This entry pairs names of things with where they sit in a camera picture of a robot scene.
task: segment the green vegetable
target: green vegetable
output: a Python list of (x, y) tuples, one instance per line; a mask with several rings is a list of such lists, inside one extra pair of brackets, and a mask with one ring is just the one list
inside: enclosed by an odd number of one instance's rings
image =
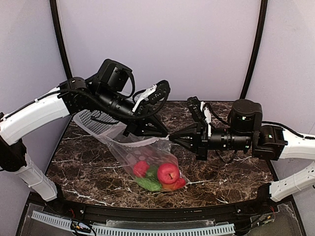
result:
[(157, 180), (158, 179), (157, 172), (158, 172), (157, 166), (150, 166), (150, 168), (146, 172), (146, 178)]
[(157, 192), (162, 189), (162, 185), (158, 181), (153, 180), (153, 179), (136, 177), (136, 182), (141, 187), (151, 192)]

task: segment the red apple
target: red apple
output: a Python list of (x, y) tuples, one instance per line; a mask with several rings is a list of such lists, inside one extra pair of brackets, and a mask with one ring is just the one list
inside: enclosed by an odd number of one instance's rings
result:
[(186, 185), (186, 181), (183, 178), (179, 178), (175, 183), (173, 184), (162, 184), (162, 188), (165, 190), (171, 190), (174, 191), (176, 189), (182, 188)]
[(162, 184), (173, 184), (179, 179), (179, 170), (176, 165), (164, 163), (157, 170), (157, 178)]
[(133, 173), (137, 177), (145, 177), (146, 172), (149, 169), (149, 165), (145, 161), (139, 161), (133, 166)]

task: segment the clear plastic bag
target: clear plastic bag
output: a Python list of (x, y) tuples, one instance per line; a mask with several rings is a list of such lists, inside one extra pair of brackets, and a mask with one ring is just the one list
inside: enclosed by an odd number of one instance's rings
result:
[(186, 185), (176, 156), (167, 138), (123, 135), (126, 125), (119, 123), (99, 137), (130, 176), (149, 191), (173, 191)]

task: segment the curved black pole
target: curved black pole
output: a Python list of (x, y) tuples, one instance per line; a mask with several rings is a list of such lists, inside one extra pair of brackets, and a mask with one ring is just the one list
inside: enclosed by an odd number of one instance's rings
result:
[(67, 79), (71, 79), (71, 78), (73, 78), (73, 76), (71, 73), (68, 56), (67, 56), (67, 53), (65, 51), (63, 34), (61, 31), (61, 25), (60, 25), (59, 15), (58, 15), (57, 1), (56, 0), (50, 0), (49, 2), (50, 2), (51, 15), (53, 17), (55, 34), (56, 34), (57, 43), (58, 43), (58, 47), (59, 47), (59, 53), (61, 56), (61, 60), (63, 61), (64, 72), (65, 72)]
[(256, 36), (255, 36), (254, 46), (252, 48), (252, 56), (251, 56), (250, 64), (248, 66), (248, 70), (247, 70), (247, 74), (245, 77), (245, 81), (244, 81), (244, 85), (243, 85), (240, 99), (246, 98), (246, 94), (247, 94), (248, 88), (250, 87), (250, 83), (252, 80), (252, 73), (253, 73), (254, 68), (255, 68), (255, 64), (256, 64), (256, 60), (257, 60), (257, 56), (258, 56), (258, 51), (259, 51), (259, 46), (260, 46), (260, 42), (261, 42), (261, 37), (262, 37), (262, 32), (263, 32), (264, 24), (265, 24), (265, 18), (266, 18), (266, 12), (267, 12), (267, 3), (268, 3), (268, 0), (261, 0)]

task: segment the marble table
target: marble table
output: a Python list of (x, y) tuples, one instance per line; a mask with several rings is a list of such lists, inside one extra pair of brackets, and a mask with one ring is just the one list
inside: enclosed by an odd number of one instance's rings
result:
[[(231, 102), (212, 102), (226, 118)], [(193, 123), (185, 102), (167, 102), (159, 116), (170, 132)], [(214, 120), (215, 126), (222, 125)], [(256, 198), (260, 185), (273, 177), (264, 160), (239, 152), (230, 164), (222, 163), (214, 151), (208, 161), (198, 161), (181, 146), (173, 145), (180, 169), (189, 184), (174, 192), (149, 192), (125, 172), (107, 146), (71, 122), (47, 171), (68, 200), (115, 207), (180, 208), (235, 203)], [(231, 151), (225, 152), (228, 159)]]

